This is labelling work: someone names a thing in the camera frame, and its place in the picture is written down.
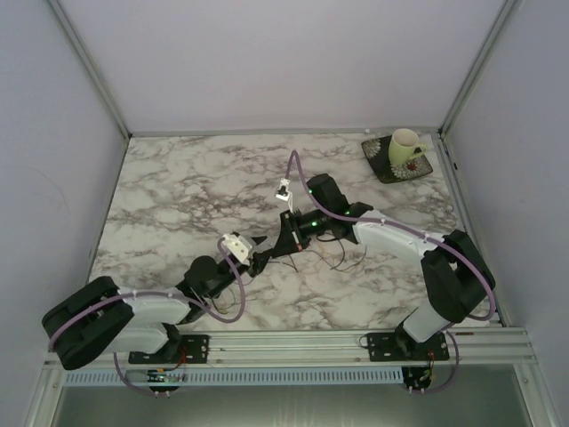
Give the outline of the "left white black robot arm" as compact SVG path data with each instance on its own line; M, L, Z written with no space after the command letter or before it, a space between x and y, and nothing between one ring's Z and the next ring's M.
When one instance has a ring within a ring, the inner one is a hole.
M245 277L259 275L275 243L266 236L224 235L221 259L197 257L175 287L137 291L119 287L109 276L94 279L50 309L42 319L49 348L63 367L76 370L111 352L139 352L169 362L181 345L179 326L210 314L221 323L236 322L217 313L215 299L229 286L244 287Z

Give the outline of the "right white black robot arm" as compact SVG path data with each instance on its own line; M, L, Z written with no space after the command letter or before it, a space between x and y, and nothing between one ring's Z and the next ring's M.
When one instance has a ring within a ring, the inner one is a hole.
M495 303L495 279L467 233L430 235L395 222L371 205L350 203L327 173L311 178L308 190L317 202L315 210L280 214L274 257L301 252L312 238L330 232L421 268L428 300L397 326L390 355L418 359L436 348L432 338L470 317L479 303Z

